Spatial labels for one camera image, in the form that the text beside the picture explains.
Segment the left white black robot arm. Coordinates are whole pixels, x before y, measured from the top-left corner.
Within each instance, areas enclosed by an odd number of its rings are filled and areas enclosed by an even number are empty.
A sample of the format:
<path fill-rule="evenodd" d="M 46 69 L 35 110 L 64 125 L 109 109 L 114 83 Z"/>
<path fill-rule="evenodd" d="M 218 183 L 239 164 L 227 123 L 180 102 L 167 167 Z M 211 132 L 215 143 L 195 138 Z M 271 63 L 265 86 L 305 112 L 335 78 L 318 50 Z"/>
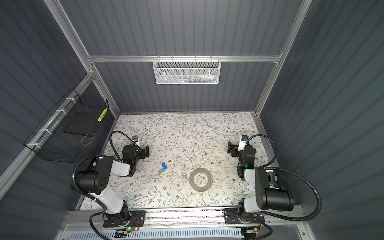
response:
<path fill-rule="evenodd" d="M 126 201 L 109 186 L 111 175 L 132 177 L 140 159 L 150 156 L 149 146 L 127 145 L 122 150 L 123 159 L 112 156 L 90 156 L 79 162 L 73 172 L 71 188 L 95 201 L 102 208 L 105 225 L 125 227 L 134 222 Z"/>

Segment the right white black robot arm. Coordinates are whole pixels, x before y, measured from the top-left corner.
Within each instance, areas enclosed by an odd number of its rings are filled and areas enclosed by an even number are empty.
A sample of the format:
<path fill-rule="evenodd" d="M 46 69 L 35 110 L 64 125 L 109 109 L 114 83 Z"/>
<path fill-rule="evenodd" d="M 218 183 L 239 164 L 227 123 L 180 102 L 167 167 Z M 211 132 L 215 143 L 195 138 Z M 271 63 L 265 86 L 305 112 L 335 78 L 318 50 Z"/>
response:
<path fill-rule="evenodd" d="M 235 209 L 223 210 L 223 214 L 227 218 L 226 222 L 229 224 L 256 223 L 257 220 L 253 214 L 261 219 L 262 211 L 290 212 L 295 206 L 284 173 L 251 165 L 251 161 L 256 157 L 256 152 L 252 146 L 246 146 L 245 141 L 241 141 L 239 145 L 228 142 L 227 153 L 239 160 L 238 177 L 244 182 L 255 185 L 255 190 L 248 197 L 242 198 Z"/>

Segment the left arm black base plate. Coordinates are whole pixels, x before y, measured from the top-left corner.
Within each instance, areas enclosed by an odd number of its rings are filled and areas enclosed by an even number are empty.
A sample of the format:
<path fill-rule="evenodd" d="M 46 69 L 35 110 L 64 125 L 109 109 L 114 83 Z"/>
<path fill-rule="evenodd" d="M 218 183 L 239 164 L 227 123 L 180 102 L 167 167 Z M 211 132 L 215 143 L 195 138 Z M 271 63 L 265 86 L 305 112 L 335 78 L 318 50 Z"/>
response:
<path fill-rule="evenodd" d="M 117 227 L 135 227 L 139 228 L 144 225 L 146 211 L 130 211 L 128 216 L 123 214 L 103 214 L 104 228 Z"/>

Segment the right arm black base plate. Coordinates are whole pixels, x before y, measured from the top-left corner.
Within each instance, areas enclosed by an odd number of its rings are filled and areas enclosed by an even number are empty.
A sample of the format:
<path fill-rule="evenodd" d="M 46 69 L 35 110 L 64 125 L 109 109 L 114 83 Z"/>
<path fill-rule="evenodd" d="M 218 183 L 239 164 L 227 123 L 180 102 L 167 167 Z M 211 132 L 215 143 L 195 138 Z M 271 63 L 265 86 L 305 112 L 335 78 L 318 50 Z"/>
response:
<path fill-rule="evenodd" d="M 236 225 L 236 224 L 259 225 L 261 222 L 263 223 L 265 222 L 263 215 L 247 213 L 238 208 L 222 209 L 222 214 L 224 215 L 225 223 L 228 225 Z"/>

